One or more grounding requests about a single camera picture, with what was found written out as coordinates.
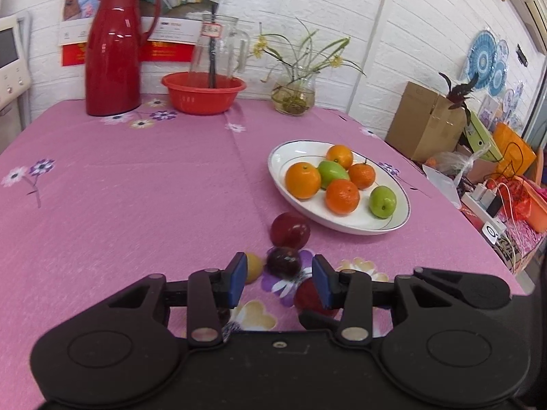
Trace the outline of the dark purple plum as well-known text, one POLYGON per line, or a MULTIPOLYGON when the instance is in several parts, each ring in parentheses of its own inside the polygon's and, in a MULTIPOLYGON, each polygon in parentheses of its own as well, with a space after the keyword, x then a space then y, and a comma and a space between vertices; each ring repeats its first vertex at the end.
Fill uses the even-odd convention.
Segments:
POLYGON ((288 247, 275 247, 266 257, 268 271, 280 278, 294 278, 301 271, 299 252, 288 247))
POLYGON ((218 308, 217 315, 222 327, 225 327, 231 318, 231 309, 230 308, 218 308))

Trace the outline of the textured orange tangerine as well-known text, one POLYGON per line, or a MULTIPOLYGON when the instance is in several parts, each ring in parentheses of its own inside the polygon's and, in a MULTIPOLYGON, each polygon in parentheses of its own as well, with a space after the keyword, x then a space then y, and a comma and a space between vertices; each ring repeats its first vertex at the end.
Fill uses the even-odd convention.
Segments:
POLYGON ((339 216, 352 213, 358 207, 360 199, 359 189, 350 180, 334 180, 325 190, 325 205, 339 216))

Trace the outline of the small green apple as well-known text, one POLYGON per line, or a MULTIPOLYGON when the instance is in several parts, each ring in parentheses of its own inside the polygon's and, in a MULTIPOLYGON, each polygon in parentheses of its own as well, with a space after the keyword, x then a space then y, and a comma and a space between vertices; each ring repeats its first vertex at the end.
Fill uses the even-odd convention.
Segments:
POLYGON ((397 196, 388 186, 380 185, 370 193, 368 206, 377 218, 390 218, 397 207, 397 196))

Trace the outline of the orange mandarin with stem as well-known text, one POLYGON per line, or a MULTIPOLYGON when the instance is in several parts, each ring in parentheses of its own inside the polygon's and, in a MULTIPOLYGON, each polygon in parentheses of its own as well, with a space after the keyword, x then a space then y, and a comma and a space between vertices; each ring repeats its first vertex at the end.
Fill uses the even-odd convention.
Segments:
POLYGON ((368 163, 356 163, 348 169, 349 179, 359 190, 370 188, 376 179, 375 169, 368 163))

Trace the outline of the smooth orange front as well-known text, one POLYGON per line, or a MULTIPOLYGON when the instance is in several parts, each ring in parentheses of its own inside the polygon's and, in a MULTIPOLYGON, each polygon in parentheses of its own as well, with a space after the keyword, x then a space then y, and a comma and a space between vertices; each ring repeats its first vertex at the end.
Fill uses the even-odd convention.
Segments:
POLYGON ((285 173, 285 187, 288 193, 299 200, 308 200, 321 188, 320 172, 309 162, 298 162, 285 173))

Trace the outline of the smooth orange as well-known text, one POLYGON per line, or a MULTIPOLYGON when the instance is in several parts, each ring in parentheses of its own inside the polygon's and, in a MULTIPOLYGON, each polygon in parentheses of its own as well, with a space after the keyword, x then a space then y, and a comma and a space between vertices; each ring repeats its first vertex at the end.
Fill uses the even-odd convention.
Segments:
POLYGON ((298 162, 285 173, 285 187, 288 193, 299 200, 308 200, 321 188, 320 172, 309 162, 298 162))
POLYGON ((346 145, 333 145, 328 149, 325 159, 349 169, 353 164, 353 153, 346 145))

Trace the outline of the white ceramic plate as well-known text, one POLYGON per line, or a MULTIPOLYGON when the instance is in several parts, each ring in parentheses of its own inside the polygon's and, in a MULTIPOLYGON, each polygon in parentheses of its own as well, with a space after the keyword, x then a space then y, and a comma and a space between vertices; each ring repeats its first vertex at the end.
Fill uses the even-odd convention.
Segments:
POLYGON ((379 235, 410 219, 409 196, 395 176, 347 146, 285 142, 272 150, 268 170, 298 212, 331 230, 379 235))

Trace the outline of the clear plastic bag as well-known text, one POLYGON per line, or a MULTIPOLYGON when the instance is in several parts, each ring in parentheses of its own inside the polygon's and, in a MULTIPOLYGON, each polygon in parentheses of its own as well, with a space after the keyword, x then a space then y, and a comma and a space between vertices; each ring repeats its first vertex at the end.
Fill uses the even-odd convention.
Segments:
POLYGON ((422 165, 426 178, 440 191, 440 193, 456 208, 461 208, 460 196, 457 188, 474 167, 474 164, 490 149, 485 146, 473 154, 466 155, 458 152, 440 152, 428 158, 422 165))

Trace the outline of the green box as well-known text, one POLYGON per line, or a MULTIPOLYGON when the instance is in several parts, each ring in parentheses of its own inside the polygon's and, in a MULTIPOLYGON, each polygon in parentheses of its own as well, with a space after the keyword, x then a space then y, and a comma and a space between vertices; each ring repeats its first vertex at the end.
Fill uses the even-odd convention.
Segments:
POLYGON ((502 160, 503 155, 494 138, 474 112, 471 112, 469 123, 465 127, 465 137, 474 153, 485 151, 481 155, 482 159, 491 162, 502 160))

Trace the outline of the red plastic basket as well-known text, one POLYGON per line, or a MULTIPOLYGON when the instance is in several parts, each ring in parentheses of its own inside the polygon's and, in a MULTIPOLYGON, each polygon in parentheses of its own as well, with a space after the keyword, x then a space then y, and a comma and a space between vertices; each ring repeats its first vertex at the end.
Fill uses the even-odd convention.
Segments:
POLYGON ((195 116, 224 113, 246 89, 237 77, 216 76, 215 88, 208 87, 207 72, 175 72, 165 75, 161 83, 168 89, 172 106, 179 112, 195 116))

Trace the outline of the glass vase with plant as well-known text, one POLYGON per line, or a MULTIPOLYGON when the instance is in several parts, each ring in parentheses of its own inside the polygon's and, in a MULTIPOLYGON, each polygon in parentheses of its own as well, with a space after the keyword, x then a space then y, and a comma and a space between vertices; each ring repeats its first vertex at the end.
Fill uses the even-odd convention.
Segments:
POLYGON ((285 34, 259 30, 250 56, 273 60, 262 83, 274 80, 270 92, 273 108, 280 114, 301 117, 315 106, 315 80, 327 69, 347 68, 365 75, 362 65, 346 58, 349 37, 316 45, 318 31, 301 23, 305 35, 298 41, 285 34))

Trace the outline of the clear glass pitcher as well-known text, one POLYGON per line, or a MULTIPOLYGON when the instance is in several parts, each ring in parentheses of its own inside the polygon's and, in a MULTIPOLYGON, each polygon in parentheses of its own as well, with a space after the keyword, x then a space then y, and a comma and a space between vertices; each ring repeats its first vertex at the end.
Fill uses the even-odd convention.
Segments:
POLYGON ((206 13, 195 45, 188 84, 197 88, 228 88, 246 68, 250 36, 237 27, 238 18, 206 13))

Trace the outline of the red thermos jug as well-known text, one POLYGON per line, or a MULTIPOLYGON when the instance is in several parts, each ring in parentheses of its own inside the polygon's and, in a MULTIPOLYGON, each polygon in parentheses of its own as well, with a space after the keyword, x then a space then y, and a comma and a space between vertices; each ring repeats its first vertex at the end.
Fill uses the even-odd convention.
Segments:
MULTIPOLYGON (((155 0, 150 29, 158 23, 155 0)), ((152 34, 141 28, 140 0, 99 0, 85 52, 85 107, 92 117, 129 112, 141 104, 139 48, 152 34)))

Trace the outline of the white water dispenser machine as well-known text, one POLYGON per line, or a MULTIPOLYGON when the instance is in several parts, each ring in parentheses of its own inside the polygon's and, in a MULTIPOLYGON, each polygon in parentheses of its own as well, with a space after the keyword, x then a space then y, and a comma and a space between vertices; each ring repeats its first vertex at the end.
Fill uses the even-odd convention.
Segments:
POLYGON ((30 124, 31 16, 27 11, 1 18, 1 151, 30 124))

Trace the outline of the bedding wall calendar poster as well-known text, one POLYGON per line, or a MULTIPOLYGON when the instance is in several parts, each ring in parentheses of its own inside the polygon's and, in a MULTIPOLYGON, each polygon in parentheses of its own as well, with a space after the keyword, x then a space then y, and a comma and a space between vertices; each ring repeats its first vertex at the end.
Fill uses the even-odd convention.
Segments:
MULTIPOLYGON (((140 48, 147 62, 189 62, 202 15, 221 0, 138 0, 142 29, 152 31, 140 48)), ((82 65, 99 0, 64 0, 58 43, 64 67, 82 65)))

